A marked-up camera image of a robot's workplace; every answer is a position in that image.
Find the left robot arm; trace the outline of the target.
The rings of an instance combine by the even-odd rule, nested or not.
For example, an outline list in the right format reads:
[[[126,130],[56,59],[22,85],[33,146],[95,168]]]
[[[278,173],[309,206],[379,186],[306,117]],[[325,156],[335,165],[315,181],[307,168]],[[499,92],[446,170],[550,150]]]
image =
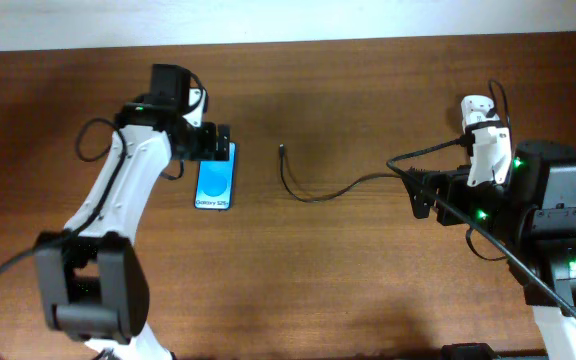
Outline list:
[[[155,64],[146,93],[107,121],[111,142],[89,194],[32,250],[47,327],[106,359],[172,359],[147,323],[150,292],[134,244],[157,180],[173,161],[226,161],[230,128],[203,121],[199,77]]]

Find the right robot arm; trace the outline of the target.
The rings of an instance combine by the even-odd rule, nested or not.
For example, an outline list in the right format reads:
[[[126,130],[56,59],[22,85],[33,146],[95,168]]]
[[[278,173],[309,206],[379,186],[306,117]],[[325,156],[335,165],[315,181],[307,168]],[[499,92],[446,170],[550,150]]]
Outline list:
[[[399,168],[418,219],[465,224],[500,251],[523,290],[550,359],[576,359],[576,151],[549,141],[468,141],[469,164]]]

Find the blue screen smartphone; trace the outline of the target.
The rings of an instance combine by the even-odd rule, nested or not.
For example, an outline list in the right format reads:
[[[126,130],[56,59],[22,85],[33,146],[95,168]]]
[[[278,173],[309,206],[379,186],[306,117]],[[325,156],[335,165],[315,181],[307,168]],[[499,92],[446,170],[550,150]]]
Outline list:
[[[199,164],[194,205],[200,210],[225,211],[231,207],[236,169],[237,145],[229,144],[228,161]]]

